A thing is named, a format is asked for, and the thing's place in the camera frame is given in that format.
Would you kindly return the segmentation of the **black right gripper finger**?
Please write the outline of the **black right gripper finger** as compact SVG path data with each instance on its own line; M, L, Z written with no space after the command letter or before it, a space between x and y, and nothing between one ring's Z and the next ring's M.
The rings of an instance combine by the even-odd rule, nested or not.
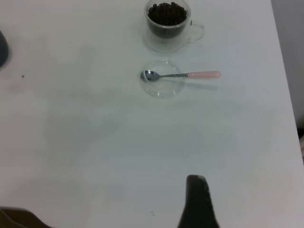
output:
M218 228L209 186L200 175L189 175L186 180L186 200L179 228Z

